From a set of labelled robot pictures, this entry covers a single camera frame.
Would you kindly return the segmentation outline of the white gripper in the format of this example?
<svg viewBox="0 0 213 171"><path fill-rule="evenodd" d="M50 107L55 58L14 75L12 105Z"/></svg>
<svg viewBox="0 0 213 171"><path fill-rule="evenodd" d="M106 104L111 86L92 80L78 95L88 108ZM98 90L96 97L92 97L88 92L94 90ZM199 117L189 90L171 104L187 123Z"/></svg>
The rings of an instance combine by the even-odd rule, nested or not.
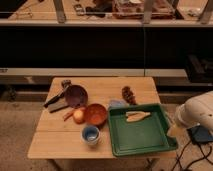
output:
<svg viewBox="0 0 213 171"><path fill-rule="evenodd" d="M185 113L184 105L180 105L176 108L174 114L174 122L176 125L172 125L167 131L169 137L176 137L183 131L182 128L187 128L187 123L183 120L182 115Z"/></svg>

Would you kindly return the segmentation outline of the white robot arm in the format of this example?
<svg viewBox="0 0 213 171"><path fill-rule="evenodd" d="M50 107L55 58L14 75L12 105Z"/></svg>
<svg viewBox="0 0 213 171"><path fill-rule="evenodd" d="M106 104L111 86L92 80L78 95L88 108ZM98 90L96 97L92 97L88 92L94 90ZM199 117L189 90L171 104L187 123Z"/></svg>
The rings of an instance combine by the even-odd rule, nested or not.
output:
<svg viewBox="0 0 213 171"><path fill-rule="evenodd" d="M197 124L213 132L213 91L189 98L178 106L174 113L174 123L167 131L170 137L176 137L184 129Z"/></svg>

